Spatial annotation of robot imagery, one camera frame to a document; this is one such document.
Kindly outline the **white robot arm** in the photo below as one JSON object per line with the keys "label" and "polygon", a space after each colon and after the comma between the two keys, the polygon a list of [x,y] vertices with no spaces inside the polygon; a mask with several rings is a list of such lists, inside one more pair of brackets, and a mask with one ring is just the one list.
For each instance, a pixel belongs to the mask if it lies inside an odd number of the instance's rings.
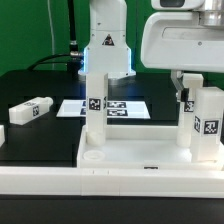
{"label": "white robot arm", "polygon": [[[140,59],[153,69],[167,69],[177,99],[187,100],[185,71],[224,72],[224,0],[151,0],[156,10],[146,21]],[[79,74],[107,74],[113,82],[133,76],[126,44],[125,0],[90,0],[90,42]]]}

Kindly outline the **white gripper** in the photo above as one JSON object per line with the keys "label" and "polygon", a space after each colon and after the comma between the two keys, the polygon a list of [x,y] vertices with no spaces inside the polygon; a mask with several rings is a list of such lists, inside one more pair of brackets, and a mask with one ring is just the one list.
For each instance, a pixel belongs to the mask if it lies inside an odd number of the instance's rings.
{"label": "white gripper", "polygon": [[186,102],[183,71],[224,72],[224,29],[200,26],[196,12],[154,13],[144,27],[141,61],[146,68],[172,70],[177,101]]}

